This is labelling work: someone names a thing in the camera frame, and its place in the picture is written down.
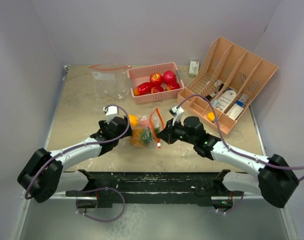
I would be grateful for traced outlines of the fake red yellow mango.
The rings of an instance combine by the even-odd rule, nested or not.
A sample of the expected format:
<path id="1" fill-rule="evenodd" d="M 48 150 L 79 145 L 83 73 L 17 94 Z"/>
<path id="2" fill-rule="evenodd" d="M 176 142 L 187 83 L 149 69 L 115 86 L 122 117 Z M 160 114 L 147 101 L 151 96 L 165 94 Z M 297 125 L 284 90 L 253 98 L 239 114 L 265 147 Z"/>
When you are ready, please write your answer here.
<path id="1" fill-rule="evenodd" d="M 134 90 L 134 96 L 142 96 L 151 92 L 151 89 L 154 87 L 154 84 L 151 82 L 144 82 L 138 85 Z"/>

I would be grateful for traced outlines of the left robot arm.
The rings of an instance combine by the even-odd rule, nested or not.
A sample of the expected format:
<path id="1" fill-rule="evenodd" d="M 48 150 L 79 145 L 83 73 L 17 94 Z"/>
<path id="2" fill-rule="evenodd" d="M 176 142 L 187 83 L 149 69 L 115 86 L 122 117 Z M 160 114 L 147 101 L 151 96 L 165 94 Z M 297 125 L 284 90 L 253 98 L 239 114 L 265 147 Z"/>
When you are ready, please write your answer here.
<path id="1" fill-rule="evenodd" d="M 91 158 L 99 157 L 117 146 L 119 139 L 132 135 L 129 118 L 116 116 L 110 121 L 99 121 L 100 129 L 84 141 L 60 150 L 36 150 L 21 173 L 17 182 L 26 190 L 26 198 L 38 203 L 48 200 L 53 194 L 77 190 L 83 196 L 94 192 L 94 183 L 84 172 L 65 170 Z M 71 177 L 78 178 L 78 184 L 69 183 Z"/>

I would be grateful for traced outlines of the pink plastic basket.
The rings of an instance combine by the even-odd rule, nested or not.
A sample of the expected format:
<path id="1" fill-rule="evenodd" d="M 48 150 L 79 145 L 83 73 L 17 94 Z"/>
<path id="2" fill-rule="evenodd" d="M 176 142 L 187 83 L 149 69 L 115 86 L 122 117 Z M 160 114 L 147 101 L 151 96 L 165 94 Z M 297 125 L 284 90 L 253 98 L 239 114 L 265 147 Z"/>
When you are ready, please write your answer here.
<path id="1" fill-rule="evenodd" d="M 162 63 L 127 70 L 130 93 L 136 104 L 175 98 L 184 89 L 175 63 Z"/>

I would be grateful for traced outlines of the clear zip bag mixed fruit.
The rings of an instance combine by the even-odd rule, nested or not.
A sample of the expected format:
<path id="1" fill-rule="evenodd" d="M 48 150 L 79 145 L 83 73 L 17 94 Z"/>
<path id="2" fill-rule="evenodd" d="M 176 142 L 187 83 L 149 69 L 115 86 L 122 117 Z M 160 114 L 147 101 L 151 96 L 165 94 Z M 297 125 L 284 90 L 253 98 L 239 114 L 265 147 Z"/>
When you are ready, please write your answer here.
<path id="1" fill-rule="evenodd" d="M 149 115 L 129 115 L 132 135 L 129 143 L 136 148 L 161 148 L 157 134 L 165 128 L 158 108 Z"/>

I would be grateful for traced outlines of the fake yellow pepper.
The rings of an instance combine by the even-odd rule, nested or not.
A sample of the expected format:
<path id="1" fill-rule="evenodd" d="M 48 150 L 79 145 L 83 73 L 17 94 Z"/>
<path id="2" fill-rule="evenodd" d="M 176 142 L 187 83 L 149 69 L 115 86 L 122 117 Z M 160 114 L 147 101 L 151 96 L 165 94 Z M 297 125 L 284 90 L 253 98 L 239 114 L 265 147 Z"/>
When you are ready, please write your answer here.
<path id="1" fill-rule="evenodd" d="M 136 127 L 138 125 L 138 117 L 136 115 L 129 114 L 128 115 L 131 127 Z"/>

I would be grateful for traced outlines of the clear zip bag red apples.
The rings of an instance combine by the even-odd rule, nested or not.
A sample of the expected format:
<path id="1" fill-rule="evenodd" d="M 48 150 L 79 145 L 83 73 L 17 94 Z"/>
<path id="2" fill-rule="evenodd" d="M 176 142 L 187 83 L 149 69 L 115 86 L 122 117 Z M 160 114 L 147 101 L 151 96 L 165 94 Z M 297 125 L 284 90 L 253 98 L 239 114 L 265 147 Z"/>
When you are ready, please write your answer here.
<path id="1" fill-rule="evenodd" d="M 102 63 L 89 67 L 94 79 L 94 91 L 99 97 L 112 97 L 118 100 L 124 99 L 129 93 L 127 71 L 129 65 L 115 63 Z"/>

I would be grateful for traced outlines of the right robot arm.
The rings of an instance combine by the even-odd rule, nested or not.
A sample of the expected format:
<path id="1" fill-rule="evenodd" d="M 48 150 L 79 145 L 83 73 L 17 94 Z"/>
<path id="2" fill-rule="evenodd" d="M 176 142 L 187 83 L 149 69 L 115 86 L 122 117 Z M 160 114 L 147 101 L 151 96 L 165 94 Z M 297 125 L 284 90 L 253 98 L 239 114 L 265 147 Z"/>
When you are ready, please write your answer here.
<path id="1" fill-rule="evenodd" d="M 214 183 L 214 190 L 220 196 L 230 191 L 248 192 L 263 197 L 274 207 L 283 208 L 299 185 L 283 157 L 257 155 L 228 145 L 207 133 L 196 116 L 189 116 L 183 122 L 169 120 L 157 137 L 169 145 L 176 141 L 191 144 L 201 157 L 244 171 L 245 174 L 230 171 Z"/>

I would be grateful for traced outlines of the fake pink peach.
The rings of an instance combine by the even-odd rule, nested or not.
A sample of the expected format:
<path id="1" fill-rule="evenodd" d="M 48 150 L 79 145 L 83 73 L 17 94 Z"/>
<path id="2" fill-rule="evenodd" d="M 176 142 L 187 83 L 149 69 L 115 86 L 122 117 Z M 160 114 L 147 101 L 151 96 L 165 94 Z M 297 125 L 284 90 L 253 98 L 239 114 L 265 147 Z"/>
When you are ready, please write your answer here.
<path id="1" fill-rule="evenodd" d="M 139 125 L 140 125 L 141 127 L 143 127 L 143 128 L 147 128 L 148 125 L 149 125 L 148 119 L 147 119 L 145 116 L 143 116 L 143 117 L 140 118 L 140 120 L 139 120 Z"/>

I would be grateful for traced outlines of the fake red apple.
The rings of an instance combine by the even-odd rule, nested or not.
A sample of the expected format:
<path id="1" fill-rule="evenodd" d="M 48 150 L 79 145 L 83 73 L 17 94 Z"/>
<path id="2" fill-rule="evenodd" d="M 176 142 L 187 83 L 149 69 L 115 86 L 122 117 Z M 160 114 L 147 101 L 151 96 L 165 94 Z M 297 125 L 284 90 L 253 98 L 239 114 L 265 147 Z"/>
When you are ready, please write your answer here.
<path id="1" fill-rule="evenodd" d="M 167 84 L 167 87 L 166 89 L 168 91 L 171 91 L 171 90 L 177 90 L 177 89 L 180 89 L 180 85 L 179 83 L 175 82 L 175 81 L 171 81 Z"/>
<path id="2" fill-rule="evenodd" d="M 160 85 L 155 85 L 151 88 L 151 93 L 155 94 L 155 93 L 161 93 L 164 92 L 164 88 Z"/>
<path id="3" fill-rule="evenodd" d="M 163 81 L 165 84 L 169 84 L 171 82 L 176 82 L 176 74 L 171 70 L 166 71 L 163 74 Z"/>
<path id="4" fill-rule="evenodd" d="M 155 86 L 160 86 L 163 84 L 163 76 L 162 74 L 155 72 L 150 75 L 150 83 L 154 84 Z"/>

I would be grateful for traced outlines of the fake pineapple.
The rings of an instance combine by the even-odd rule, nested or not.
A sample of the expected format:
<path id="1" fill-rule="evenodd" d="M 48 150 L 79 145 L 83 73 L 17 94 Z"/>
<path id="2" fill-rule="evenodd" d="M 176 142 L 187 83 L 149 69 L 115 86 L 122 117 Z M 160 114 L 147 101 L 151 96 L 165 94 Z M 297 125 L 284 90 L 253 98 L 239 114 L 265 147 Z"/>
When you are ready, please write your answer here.
<path id="1" fill-rule="evenodd" d="M 149 148 L 156 146 L 156 139 L 149 127 L 136 127 L 132 130 L 133 135 L 130 137 L 130 144 L 136 148 Z"/>

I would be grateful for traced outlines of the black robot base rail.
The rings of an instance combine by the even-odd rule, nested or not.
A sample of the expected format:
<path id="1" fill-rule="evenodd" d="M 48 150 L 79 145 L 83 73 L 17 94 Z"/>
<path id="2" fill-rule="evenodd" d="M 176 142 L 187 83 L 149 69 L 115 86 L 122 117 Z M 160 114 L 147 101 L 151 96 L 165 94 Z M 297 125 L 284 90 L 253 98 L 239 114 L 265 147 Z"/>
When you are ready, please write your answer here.
<path id="1" fill-rule="evenodd" d="M 113 204 L 192 204 L 199 207 L 230 209 L 242 195 L 223 186 L 229 172 L 98 172 L 82 171 L 89 183 L 82 191 L 69 190 L 68 197 L 98 201 L 98 207 Z"/>

